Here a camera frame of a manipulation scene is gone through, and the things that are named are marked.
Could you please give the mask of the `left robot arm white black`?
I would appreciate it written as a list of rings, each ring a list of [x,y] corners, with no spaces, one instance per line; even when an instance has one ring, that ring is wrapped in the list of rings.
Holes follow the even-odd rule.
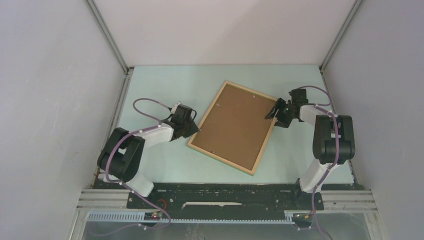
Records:
[[[188,138],[199,131],[194,119],[197,112],[180,102],[169,109],[166,119],[158,120],[154,126],[128,131],[115,128],[103,147],[98,167],[104,171],[104,181],[117,183],[134,194],[145,208],[153,208],[158,202],[154,184],[141,171],[144,150],[179,138]]]

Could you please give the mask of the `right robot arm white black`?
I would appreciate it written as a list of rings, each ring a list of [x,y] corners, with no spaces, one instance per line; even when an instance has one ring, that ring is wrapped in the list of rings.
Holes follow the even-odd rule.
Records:
[[[275,126],[288,128],[293,120],[308,123],[314,128],[313,161],[298,180],[300,190],[291,194],[291,204],[304,209],[311,202],[309,193],[317,193],[330,173],[355,156],[356,146],[353,119],[328,110],[331,104],[311,103],[308,86],[289,92],[290,99],[278,98],[265,119],[275,119]]]

